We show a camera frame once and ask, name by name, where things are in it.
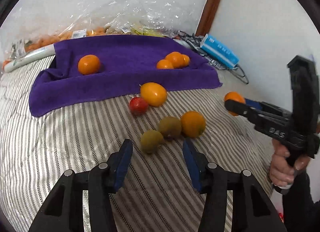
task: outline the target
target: blue plastic package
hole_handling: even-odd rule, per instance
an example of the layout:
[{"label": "blue plastic package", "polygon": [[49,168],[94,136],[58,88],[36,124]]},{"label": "blue plastic package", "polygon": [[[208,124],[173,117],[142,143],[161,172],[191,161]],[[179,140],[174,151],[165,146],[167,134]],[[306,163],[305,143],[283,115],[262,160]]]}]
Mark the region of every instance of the blue plastic package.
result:
[{"label": "blue plastic package", "polygon": [[201,41],[200,48],[231,69],[239,62],[238,57],[228,47],[208,34]]}]

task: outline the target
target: screw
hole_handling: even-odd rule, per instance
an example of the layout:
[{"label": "screw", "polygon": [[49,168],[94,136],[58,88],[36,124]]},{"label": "screw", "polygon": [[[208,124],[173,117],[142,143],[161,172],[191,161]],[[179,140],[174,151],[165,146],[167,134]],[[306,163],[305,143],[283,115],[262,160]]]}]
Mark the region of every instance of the screw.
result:
[{"label": "screw", "polygon": [[108,164],[105,162],[99,164],[99,169],[106,169],[108,167]]},{"label": "screw", "polygon": [[214,162],[209,162],[208,163],[208,168],[209,169],[215,169],[217,167],[217,165]]},{"label": "screw", "polygon": [[64,172],[64,175],[69,177],[70,175],[72,174],[72,170],[71,169],[68,169]]},{"label": "screw", "polygon": [[242,173],[243,173],[244,176],[247,176],[247,177],[249,177],[251,175],[251,171],[249,171],[247,169],[244,170]]}]

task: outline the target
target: purple fabric box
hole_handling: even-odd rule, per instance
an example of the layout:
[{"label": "purple fabric box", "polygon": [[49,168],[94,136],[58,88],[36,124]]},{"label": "purple fabric box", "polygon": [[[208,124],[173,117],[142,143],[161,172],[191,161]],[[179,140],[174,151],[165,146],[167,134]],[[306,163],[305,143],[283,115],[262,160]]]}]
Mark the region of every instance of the purple fabric box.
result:
[{"label": "purple fabric box", "polygon": [[[63,106],[139,93],[139,85],[147,82],[156,82],[167,91],[222,85],[205,58],[169,38],[95,36],[61,41],[54,47],[55,59],[39,73],[30,91],[29,108],[35,117]],[[173,51],[188,55],[190,65],[156,69],[157,62]],[[102,67],[96,74],[83,76],[78,61],[89,54],[99,57]]]}]

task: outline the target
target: red apple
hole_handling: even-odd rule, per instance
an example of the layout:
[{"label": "red apple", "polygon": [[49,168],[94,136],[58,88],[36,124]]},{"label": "red apple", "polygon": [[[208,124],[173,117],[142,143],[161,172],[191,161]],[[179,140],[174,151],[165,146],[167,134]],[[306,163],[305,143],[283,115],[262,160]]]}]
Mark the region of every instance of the red apple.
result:
[{"label": "red apple", "polygon": [[141,97],[134,97],[129,103],[131,113],[136,116],[143,115],[148,107],[148,103]]}]

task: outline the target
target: striped fabric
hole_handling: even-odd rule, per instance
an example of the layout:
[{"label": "striped fabric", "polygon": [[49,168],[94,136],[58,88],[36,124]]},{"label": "striped fabric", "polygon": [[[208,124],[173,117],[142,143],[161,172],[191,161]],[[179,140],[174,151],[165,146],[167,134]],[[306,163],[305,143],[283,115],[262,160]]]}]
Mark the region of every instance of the striped fabric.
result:
[{"label": "striped fabric", "polygon": [[[226,112],[223,96],[230,91],[226,85],[169,92],[163,106],[151,108],[142,117],[131,115],[132,96],[126,95],[75,104],[35,118],[28,107],[29,91],[52,59],[30,63],[0,81],[0,207],[17,231],[28,230],[65,170],[92,169],[118,151],[126,138],[133,141],[131,165],[123,188],[110,196],[118,231],[197,231],[205,195],[192,187],[182,141],[167,143],[151,156],[139,149],[144,131],[156,129],[165,116],[181,117],[188,110],[201,112],[207,120],[204,135],[194,141],[198,150],[225,170],[249,169],[271,194],[267,179],[273,152],[270,139],[243,117]],[[84,195],[84,225],[90,231]],[[231,231],[231,192],[227,206],[225,231]]]}]

